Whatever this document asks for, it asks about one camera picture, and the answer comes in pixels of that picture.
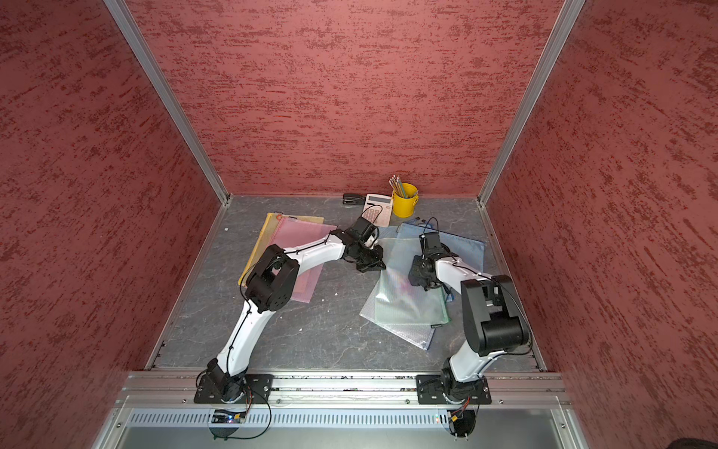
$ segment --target calculator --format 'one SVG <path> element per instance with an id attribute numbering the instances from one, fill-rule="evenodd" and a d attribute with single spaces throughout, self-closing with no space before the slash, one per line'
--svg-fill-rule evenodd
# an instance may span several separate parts
<path id="1" fill-rule="evenodd" d="M 369 220 L 374 226 L 385 228 L 389 226 L 393 206 L 394 199 L 391 196 L 369 193 L 366 195 L 364 211 L 361 216 Z"/>

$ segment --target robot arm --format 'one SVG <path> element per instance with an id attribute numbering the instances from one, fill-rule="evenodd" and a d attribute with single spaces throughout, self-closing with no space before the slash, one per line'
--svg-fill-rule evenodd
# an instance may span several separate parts
<path id="1" fill-rule="evenodd" d="M 438 232 L 420 239 L 422 254 L 414 257 L 410 283 L 426 290 L 446 285 L 461 293 L 466 341 L 444 363 L 442 384 L 447 400 L 463 402 L 491 363 L 528 342 L 530 330 L 518 304 L 503 296 L 509 277 L 474 270 L 439 241 Z"/>
<path id="2" fill-rule="evenodd" d="M 296 248 L 270 245 L 247 276 L 246 301 L 230 339 L 207 364 L 207 378 L 223 402 L 241 397 L 249 357 L 269 318 L 288 303 L 297 276 L 325 262 L 345 259 L 359 272 L 385 269 L 383 249 L 375 245 L 376 227 L 365 218 L 346 231 Z"/>

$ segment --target gray marble tabletop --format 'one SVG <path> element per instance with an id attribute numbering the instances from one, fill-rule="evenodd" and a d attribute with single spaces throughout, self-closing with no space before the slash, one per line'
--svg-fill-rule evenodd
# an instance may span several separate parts
<path id="1" fill-rule="evenodd" d="M 233 197 L 156 366 L 204 367 L 225 345 L 242 310 L 237 281 L 268 212 L 322 216 L 325 223 L 344 229 L 361 209 L 342 206 L 337 197 Z M 486 240 L 474 200 L 422 198 L 414 216 L 435 216 L 441 231 Z M 391 225 L 402 221 L 392 216 Z M 497 272 L 488 245 L 484 271 Z M 312 301 L 290 301 L 270 319 L 250 369 L 438 371 L 464 342 L 461 301 L 448 303 L 451 322 L 436 330 L 424 351 L 359 315 L 378 276 L 361 274 L 341 261 L 325 264 Z M 491 370 L 537 371 L 536 360 L 531 355 L 504 356 Z"/>

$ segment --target clear mesh pouch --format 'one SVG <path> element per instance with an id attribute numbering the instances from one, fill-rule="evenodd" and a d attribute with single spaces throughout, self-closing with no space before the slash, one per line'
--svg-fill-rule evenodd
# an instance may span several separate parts
<path id="1" fill-rule="evenodd" d="M 306 245 L 324 238 L 336 228 L 337 226 L 334 225 L 310 223 L 289 217 L 282 218 L 276 227 L 274 235 L 269 240 L 269 244 L 276 244 L 280 248 Z M 292 291 L 292 300 L 309 302 L 312 299 L 321 273 L 322 265 L 319 265 L 297 276 L 297 281 Z"/>
<path id="2" fill-rule="evenodd" d="M 377 239 L 385 239 L 387 237 L 396 238 L 396 234 L 399 232 L 398 226 L 388 226 L 386 228 L 383 228 L 381 226 L 376 227 L 379 232 L 379 237 Z"/>
<path id="3" fill-rule="evenodd" d="M 434 337 L 435 329 L 430 325 L 402 325 L 402 324 L 379 324 L 374 320 L 374 299 L 369 298 L 362 307 L 361 316 L 376 324 L 382 329 L 388 330 L 399 338 L 403 338 L 412 345 L 423 350 L 429 349 L 429 344 Z"/>
<path id="4" fill-rule="evenodd" d="M 415 255 L 421 255 L 418 239 L 379 239 L 386 269 L 381 271 L 369 300 L 374 301 L 377 324 L 442 325 L 449 322 L 443 289 L 424 291 L 409 284 Z"/>

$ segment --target black mounting plate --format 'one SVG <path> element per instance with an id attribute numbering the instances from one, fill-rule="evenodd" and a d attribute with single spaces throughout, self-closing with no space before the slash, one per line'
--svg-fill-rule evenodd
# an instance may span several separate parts
<path id="1" fill-rule="evenodd" d="M 444 386 L 441 383 L 440 376 L 436 374 L 419 374 L 416 376 L 416 395 L 419 397 L 419 404 L 449 404 L 444 397 Z M 482 377 L 477 382 L 477 388 L 471 392 L 471 404 L 491 404 L 491 392 L 485 377 Z"/>
<path id="2" fill-rule="evenodd" d="M 259 394 L 264 399 L 254 398 L 254 404 L 265 404 L 269 400 L 269 394 L 271 393 L 271 385 L 274 380 L 274 376 L 271 374 L 246 374 L 244 379 L 247 384 L 252 388 L 253 394 L 256 396 Z M 200 387 L 195 392 L 195 404 L 221 404 L 228 406 L 225 402 L 222 402 L 217 394 L 214 394 L 213 387 L 210 385 L 210 380 L 207 376 L 202 376 L 200 380 Z M 244 399 L 239 398 L 237 404 L 244 404 Z"/>

